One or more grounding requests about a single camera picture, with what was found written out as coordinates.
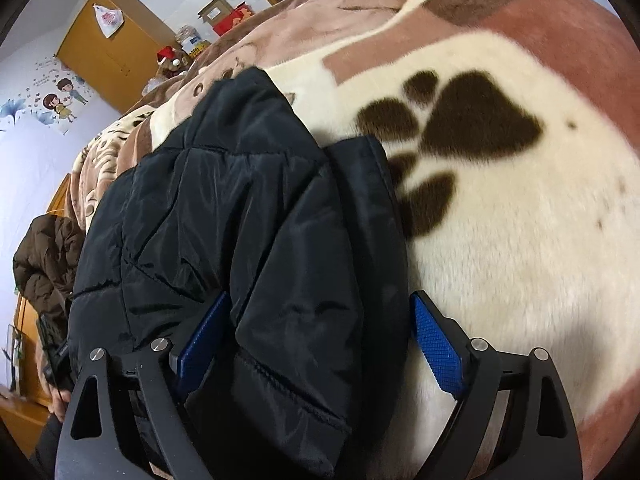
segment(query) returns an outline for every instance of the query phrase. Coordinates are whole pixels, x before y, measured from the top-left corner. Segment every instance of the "fleece blanket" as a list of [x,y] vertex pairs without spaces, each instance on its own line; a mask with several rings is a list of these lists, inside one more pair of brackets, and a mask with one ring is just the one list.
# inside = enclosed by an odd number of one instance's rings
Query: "fleece blanket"
[[[286,0],[98,135],[68,212],[89,228],[109,183],[249,65],[321,146],[382,141],[412,289],[498,350],[550,351],[593,479],[640,410],[640,55],[622,22],[591,0]],[[370,478],[414,475],[453,403],[411,344]]]

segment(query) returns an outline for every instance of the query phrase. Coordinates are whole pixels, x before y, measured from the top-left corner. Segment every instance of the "blue pad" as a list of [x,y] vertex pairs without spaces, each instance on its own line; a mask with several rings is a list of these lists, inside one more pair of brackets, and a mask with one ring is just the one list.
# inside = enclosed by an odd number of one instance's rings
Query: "blue pad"
[[180,352],[175,368],[174,389],[182,399],[200,387],[222,343],[230,310],[231,298],[222,292]]
[[410,299],[415,317],[415,338],[420,350],[427,358],[440,389],[459,399],[466,390],[462,359],[422,299],[417,294],[412,294]]

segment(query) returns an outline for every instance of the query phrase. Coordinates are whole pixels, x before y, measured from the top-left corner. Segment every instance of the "red box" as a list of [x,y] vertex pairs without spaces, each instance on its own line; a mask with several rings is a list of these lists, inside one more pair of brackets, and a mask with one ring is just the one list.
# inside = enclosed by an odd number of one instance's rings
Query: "red box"
[[219,36],[222,36],[225,32],[229,32],[232,28],[240,23],[244,22],[247,18],[254,15],[254,12],[248,7],[248,5],[242,2],[234,10],[231,11],[226,18],[221,22],[213,26],[213,30]]

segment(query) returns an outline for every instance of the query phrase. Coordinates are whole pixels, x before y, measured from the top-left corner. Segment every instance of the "person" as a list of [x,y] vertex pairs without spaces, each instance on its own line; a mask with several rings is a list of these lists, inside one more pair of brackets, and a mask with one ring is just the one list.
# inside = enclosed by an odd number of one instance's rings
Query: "person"
[[50,416],[44,428],[42,428],[36,447],[29,457],[29,462],[39,478],[52,480],[56,468],[58,441],[62,432],[62,423],[65,421],[66,410],[71,401],[71,392],[59,390],[47,382],[43,372],[46,356],[39,338],[36,343],[35,359],[40,386],[51,398],[51,403],[49,405]]
[[68,119],[70,123],[73,122],[72,118],[76,118],[69,108],[62,104],[60,98],[55,94],[48,94],[42,100],[42,105],[47,110],[53,110],[58,114],[60,119]]
[[0,474],[15,480],[53,480],[62,423],[71,398],[70,392],[51,391],[52,413],[42,428],[30,457],[25,457],[0,418]]
[[71,79],[62,78],[58,81],[58,90],[68,93],[76,101],[80,101],[83,105],[87,104],[87,100],[80,95],[80,92],[74,88]]

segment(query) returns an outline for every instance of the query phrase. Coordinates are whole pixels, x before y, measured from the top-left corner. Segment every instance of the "stuffed toy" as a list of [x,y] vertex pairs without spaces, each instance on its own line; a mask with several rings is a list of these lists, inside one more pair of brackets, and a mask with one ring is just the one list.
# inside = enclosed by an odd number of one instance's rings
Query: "stuffed toy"
[[193,59],[181,48],[166,46],[158,51],[158,72],[156,77],[172,78],[175,75],[186,72],[192,64]]

